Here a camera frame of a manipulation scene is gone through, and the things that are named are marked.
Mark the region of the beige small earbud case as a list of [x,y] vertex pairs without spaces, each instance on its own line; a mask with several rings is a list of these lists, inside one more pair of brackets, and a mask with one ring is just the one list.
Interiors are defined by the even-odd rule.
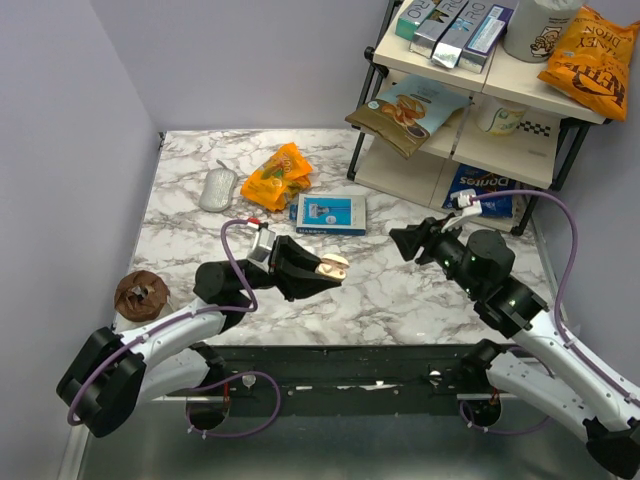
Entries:
[[315,272],[337,281],[343,281],[347,276],[349,267],[350,264],[346,258],[337,254],[326,254],[320,258],[320,263]]

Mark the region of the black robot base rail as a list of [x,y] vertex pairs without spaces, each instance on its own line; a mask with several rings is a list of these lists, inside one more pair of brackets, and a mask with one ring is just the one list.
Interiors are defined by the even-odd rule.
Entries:
[[496,344],[199,346],[205,391],[183,391],[196,426],[234,417],[471,415],[495,424],[505,395],[485,367]]

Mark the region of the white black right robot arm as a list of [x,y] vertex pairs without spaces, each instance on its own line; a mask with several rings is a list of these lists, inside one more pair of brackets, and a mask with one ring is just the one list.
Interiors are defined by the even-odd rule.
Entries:
[[445,277],[472,300],[480,319],[550,368],[531,371],[515,355],[485,344],[460,367],[469,390],[489,385],[544,412],[584,441],[603,468],[622,479],[639,472],[639,387],[607,365],[556,321],[544,300],[515,278],[514,252],[493,230],[473,232],[466,242],[427,218],[394,228],[390,236],[406,261],[437,263]]

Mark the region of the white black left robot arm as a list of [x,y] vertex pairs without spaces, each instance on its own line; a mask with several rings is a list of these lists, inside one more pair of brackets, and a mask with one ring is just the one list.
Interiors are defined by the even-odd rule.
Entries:
[[275,288],[287,301],[307,299],[340,286],[348,267],[338,254],[318,257],[289,236],[257,232],[246,258],[198,267],[196,297],[185,307],[133,330],[103,327],[87,338],[56,387],[68,423],[100,438],[145,400],[186,389],[214,393],[222,372],[202,341],[255,312],[257,290]]

